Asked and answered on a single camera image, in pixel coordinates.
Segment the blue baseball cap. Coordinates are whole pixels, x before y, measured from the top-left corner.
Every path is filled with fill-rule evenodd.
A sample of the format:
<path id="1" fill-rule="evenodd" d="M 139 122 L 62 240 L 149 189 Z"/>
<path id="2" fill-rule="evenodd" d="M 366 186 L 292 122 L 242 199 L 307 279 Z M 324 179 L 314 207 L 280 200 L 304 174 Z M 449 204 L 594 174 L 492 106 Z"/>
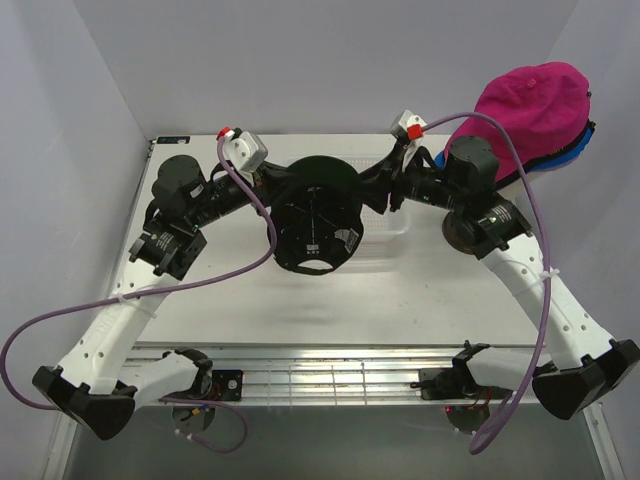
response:
<path id="1" fill-rule="evenodd" d="M 458 128 L 451 140 L 460 136 L 480 136 L 487 140 L 493 153 L 500 161 L 500 166 L 496 175 L 497 183 L 509 183 L 514 178 L 519 178 L 516 163 L 507 147 L 504 138 L 494 126 L 479 120 L 481 127 L 488 127 L 487 133 L 481 133 L 479 128 L 473 127 L 468 120 Z M 526 173 L 530 171 L 543 172 L 552 171 L 566 166 L 574 161 L 590 142 L 595 132 L 595 123 L 588 120 L 578 135 L 567 145 L 561 146 L 558 142 L 552 141 L 551 133 L 544 133 L 541 136 L 534 135 L 533 130 L 517 130 L 515 127 L 505 128 L 521 160 Z"/>

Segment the dark green baseball cap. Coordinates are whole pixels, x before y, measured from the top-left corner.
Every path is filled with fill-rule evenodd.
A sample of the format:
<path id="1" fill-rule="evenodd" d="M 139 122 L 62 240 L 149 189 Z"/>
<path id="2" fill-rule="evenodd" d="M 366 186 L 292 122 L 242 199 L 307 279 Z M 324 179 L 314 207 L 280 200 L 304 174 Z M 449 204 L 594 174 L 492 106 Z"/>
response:
<path id="1" fill-rule="evenodd" d="M 332 273 L 352 258 L 364 235 L 361 178 L 345 161 L 323 155 L 297 160 L 285 172 L 291 181 L 270 211 L 275 261 L 296 274 Z"/>

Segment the black baseball cap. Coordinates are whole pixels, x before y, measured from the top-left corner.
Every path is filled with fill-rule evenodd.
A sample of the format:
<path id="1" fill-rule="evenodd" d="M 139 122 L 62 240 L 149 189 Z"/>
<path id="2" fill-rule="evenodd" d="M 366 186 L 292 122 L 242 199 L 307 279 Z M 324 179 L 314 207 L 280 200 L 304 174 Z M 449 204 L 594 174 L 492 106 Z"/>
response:
<path id="1" fill-rule="evenodd" d="M 549 172 L 574 162 L 592 140 L 596 123 L 589 117 L 592 92 L 587 90 L 567 101 L 563 110 L 551 117 L 549 129 L 539 141 L 538 156 L 526 161 L 527 172 Z"/>

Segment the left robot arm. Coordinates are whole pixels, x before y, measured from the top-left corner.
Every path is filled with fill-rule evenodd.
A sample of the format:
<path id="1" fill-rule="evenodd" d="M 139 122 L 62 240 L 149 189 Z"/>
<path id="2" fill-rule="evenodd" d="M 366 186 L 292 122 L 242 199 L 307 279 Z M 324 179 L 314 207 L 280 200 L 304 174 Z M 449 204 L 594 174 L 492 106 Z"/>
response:
<path id="1" fill-rule="evenodd" d="M 198 350 L 169 350 L 133 370 L 124 363 L 169 294 L 213 284 L 183 281 L 206 245 L 203 227 L 249 204 L 264 214 L 284 180 L 284 168 L 266 161 L 238 166 L 223 159 L 205 176 L 192 156 L 165 160 L 112 296 L 95 303 L 98 314 L 77 344 L 56 365 L 39 367 L 33 386 L 101 440 L 156 401 L 210 400 L 213 362 Z"/>

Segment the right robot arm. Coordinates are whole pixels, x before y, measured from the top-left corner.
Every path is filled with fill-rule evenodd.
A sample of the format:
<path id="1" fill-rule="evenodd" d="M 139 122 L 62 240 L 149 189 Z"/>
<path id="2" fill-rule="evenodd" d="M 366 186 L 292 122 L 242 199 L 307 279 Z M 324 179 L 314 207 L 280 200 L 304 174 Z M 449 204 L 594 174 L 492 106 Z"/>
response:
<path id="1" fill-rule="evenodd" d="M 531 389 L 562 420 L 614 390 L 638 364 L 638 345 L 601 327 L 552 270 L 541 238 L 497 190 L 499 160 L 489 143 L 459 137 L 443 166 L 424 147 L 406 161 L 406 149 L 396 143 L 363 172 L 366 200 L 380 211 L 396 210 L 404 200 L 448 210 L 459 242 L 503 283 L 538 331 L 530 359 L 467 342 L 449 368 L 419 388 L 441 398 Z"/>

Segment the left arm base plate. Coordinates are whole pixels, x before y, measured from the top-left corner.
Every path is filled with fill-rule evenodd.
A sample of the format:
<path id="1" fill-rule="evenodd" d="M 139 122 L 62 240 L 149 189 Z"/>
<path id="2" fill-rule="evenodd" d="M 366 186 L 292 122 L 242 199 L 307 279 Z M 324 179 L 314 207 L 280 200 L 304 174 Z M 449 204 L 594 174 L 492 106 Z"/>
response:
<path id="1" fill-rule="evenodd" d="M 243 370 L 213 370 L 200 386 L 184 392 L 175 392 L 167 398 L 195 401 L 235 402 L 242 398 Z"/>

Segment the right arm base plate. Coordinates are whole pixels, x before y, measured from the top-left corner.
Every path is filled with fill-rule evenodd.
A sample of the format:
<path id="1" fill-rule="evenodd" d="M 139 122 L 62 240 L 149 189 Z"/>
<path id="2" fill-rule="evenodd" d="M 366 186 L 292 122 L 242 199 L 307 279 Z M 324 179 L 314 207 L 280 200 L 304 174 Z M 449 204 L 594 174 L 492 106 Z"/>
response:
<path id="1" fill-rule="evenodd" d="M 463 380 L 454 368 L 423 368 L 409 387 L 420 391 L 423 400 L 504 399 L 509 391 L 499 387 L 479 386 Z"/>

